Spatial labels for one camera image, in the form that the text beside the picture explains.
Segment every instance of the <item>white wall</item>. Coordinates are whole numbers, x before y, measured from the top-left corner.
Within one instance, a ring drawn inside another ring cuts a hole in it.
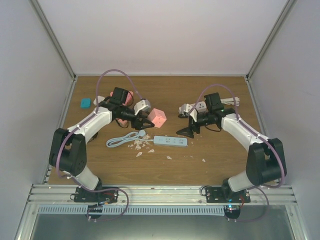
[[[245,75],[286,0],[39,0],[76,74]]]
[[[252,77],[268,131],[282,140],[287,178],[319,239],[320,1],[298,0]]]
[[[48,165],[70,77],[27,0],[0,1],[1,239],[14,239]]]

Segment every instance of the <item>wooden tabletop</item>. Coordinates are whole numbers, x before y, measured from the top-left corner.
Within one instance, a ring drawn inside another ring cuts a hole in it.
[[[83,98],[95,98],[96,76],[79,77],[71,98],[64,127],[80,122],[94,110],[81,109]],[[134,76],[132,77],[142,96],[153,108],[165,112],[167,121],[161,128],[149,128],[153,136],[177,137],[176,131],[188,126],[188,119],[178,118],[182,104],[194,103],[202,90],[210,84],[224,84],[240,98],[239,114],[256,130],[260,130],[247,84],[243,77],[213,76]],[[108,96],[114,87],[132,91],[130,82],[122,76],[105,76],[99,86],[99,95]],[[219,92],[220,97],[230,98],[222,87],[214,87],[205,94]],[[134,102],[139,100],[134,95]],[[225,178],[232,177],[245,169],[247,153],[229,133],[213,132],[201,128],[194,139],[188,138],[188,147],[166,147],[145,145],[140,150],[123,144],[107,148],[106,141],[135,131],[120,128],[116,122],[103,127],[98,137],[87,144],[87,165],[102,179],[112,185],[221,185]],[[59,179],[52,171],[50,184],[72,184],[71,180]]]

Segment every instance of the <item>pink box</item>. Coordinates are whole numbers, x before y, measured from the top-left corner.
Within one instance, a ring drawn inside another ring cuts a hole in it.
[[[154,123],[156,128],[161,128],[161,126],[167,120],[167,117],[164,111],[154,108],[148,115],[148,119]]]
[[[124,106],[127,106],[131,101],[132,101],[132,96],[134,95],[134,92],[133,91],[129,91],[130,93],[128,93],[128,95],[126,96],[126,100],[125,100],[125,103],[123,104]],[[124,127],[126,124],[127,124],[127,120],[122,120],[122,119],[119,119],[117,118],[119,124]]]

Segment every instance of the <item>blue power cord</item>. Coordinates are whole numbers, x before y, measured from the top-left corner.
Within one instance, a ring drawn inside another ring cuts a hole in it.
[[[146,131],[145,130],[140,130],[138,131],[132,131],[130,133],[128,133],[125,136],[121,136],[121,137],[115,137],[115,138],[111,138],[108,141],[106,141],[106,146],[108,148],[115,148],[118,147],[122,144],[131,142],[131,141],[135,141],[135,140],[142,140],[142,141],[151,141],[153,142],[153,139],[142,139],[140,137],[143,137],[146,135]]]

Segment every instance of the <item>power strip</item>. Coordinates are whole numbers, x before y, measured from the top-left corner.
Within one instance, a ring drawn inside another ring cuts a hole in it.
[[[174,136],[154,136],[154,145],[171,146],[171,147],[187,147],[188,140],[185,137]]]

